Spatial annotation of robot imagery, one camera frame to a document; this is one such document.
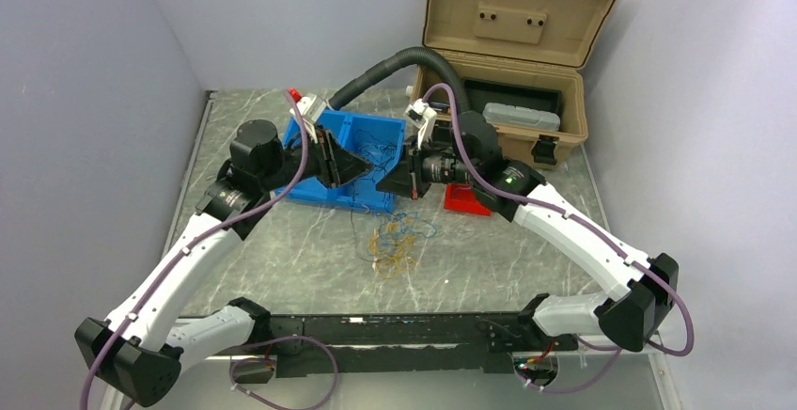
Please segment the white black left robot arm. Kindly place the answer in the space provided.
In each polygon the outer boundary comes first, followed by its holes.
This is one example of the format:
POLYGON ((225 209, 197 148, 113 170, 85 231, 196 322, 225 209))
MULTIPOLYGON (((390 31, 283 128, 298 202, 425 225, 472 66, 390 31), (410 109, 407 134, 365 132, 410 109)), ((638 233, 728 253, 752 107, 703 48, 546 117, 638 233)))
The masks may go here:
POLYGON ((243 297, 194 323, 177 326, 177 319, 212 269, 294 185, 315 178, 336 188, 372 169, 323 126, 302 126, 299 139, 286 148, 269 120, 250 120, 238 128, 229 158, 180 239, 114 311, 101 320, 85 319, 77 328, 75 339, 91 378, 149 407, 204 358, 235 346, 255 354, 268 345, 270 312, 243 297))

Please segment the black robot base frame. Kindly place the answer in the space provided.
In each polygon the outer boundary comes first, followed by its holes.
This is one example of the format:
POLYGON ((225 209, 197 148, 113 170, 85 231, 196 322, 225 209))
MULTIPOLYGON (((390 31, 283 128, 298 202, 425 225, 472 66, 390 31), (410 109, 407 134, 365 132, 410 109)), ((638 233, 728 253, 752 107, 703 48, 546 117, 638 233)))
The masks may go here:
POLYGON ((572 335, 552 338, 529 312, 274 314, 267 331, 226 355, 264 355, 279 378, 342 373, 482 371, 511 373, 514 362, 576 351, 572 335))

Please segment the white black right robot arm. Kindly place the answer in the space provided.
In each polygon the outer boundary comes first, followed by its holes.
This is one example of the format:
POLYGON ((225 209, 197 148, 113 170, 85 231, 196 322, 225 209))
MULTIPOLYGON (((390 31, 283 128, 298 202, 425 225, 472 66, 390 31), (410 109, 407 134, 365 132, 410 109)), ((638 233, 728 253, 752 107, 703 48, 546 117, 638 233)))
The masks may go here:
POLYGON ((419 199, 435 183, 467 184, 480 204, 537 233, 600 286, 599 292, 581 296, 536 296, 517 326, 523 345, 539 349, 561 335, 601 335, 631 352, 646 346, 662 350, 652 336, 678 308, 687 328, 687 344, 679 353, 691 351, 694 325, 677 294, 680 267, 673 258, 665 253, 653 258, 597 225, 531 166, 505 156, 497 131, 480 114, 453 115, 447 147, 433 140, 433 109, 417 102, 404 116, 415 133, 404 142, 396 166, 378 182, 379 190, 419 199))

